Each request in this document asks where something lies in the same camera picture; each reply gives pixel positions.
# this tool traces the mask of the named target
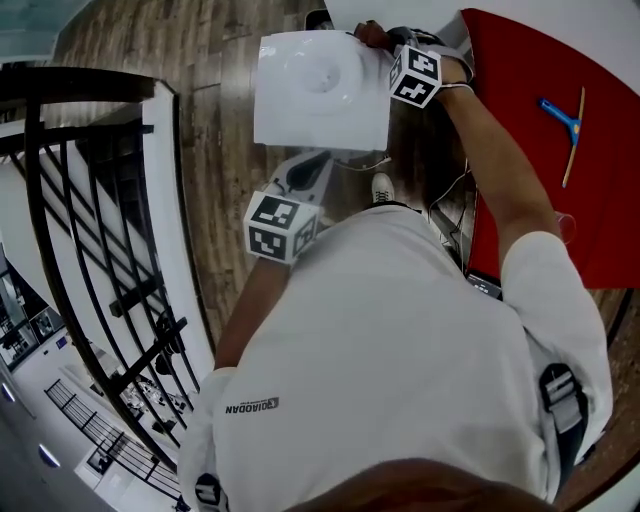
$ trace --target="white wall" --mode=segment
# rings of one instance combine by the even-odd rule
[[[359,22],[374,19],[386,30],[406,25],[438,32],[454,19],[458,10],[482,9],[562,41],[640,94],[640,7],[635,0],[326,0],[325,3],[336,28],[349,31]]]
[[[155,96],[142,105],[144,124],[154,126],[144,135],[144,164],[149,211],[158,259],[176,318],[185,317],[182,340],[197,379],[202,382],[213,371],[213,354],[200,314],[189,266],[189,253],[182,229],[182,213],[173,144],[173,93],[156,83]]]

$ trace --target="ceiling light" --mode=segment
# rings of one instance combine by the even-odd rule
[[[9,402],[15,402],[16,399],[13,396],[13,393],[9,390],[9,387],[3,382],[2,383],[2,394]]]
[[[58,459],[56,459],[53,456],[53,454],[49,450],[47,450],[47,448],[44,445],[40,445],[38,447],[38,454],[40,455],[42,462],[44,462],[50,468],[60,467],[60,463],[58,462]]]

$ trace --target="white sneaker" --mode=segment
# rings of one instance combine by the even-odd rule
[[[371,181],[371,195],[373,196],[373,204],[393,201],[395,194],[391,178],[383,172],[376,174]]]

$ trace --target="wooden floor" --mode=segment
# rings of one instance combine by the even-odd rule
[[[190,237],[215,339],[252,264],[243,250],[244,210],[253,191],[286,154],[282,148],[253,144],[260,38],[302,29],[306,13],[322,6],[322,0],[95,0],[58,41],[52,65],[153,76],[164,79],[180,94]],[[113,108],[108,104],[51,106],[45,110],[45,119],[50,126],[83,125]],[[393,162],[385,170],[403,185],[403,198],[413,204],[438,197],[463,168],[457,137],[437,104],[424,115],[394,105],[389,152]],[[329,196],[336,220],[361,208],[370,177],[346,170],[334,172]],[[463,184],[457,186],[458,197],[464,188]],[[472,208],[468,213],[472,217]],[[622,292],[597,292],[594,296],[605,323],[611,324]],[[619,337],[626,341],[614,344],[612,352],[614,375],[619,379],[617,406],[623,415],[616,417],[606,449],[599,449],[599,455],[566,489],[563,508],[578,502],[640,451],[640,436],[636,433],[635,444],[627,438],[633,434],[631,427],[618,430],[626,418],[636,421],[638,402],[632,404],[640,397],[638,371],[633,366],[635,361],[640,364],[637,295],[634,304],[636,309],[628,315],[632,320],[625,321]],[[616,432],[624,437],[619,438]]]

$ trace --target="wrist marker cube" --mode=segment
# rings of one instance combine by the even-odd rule
[[[404,45],[391,71],[391,97],[424,108],[442,85],[440,54]]]
[[[290,265],[316,238],[319,218],[318,206],[254,192],[243,221],[246,250]]]

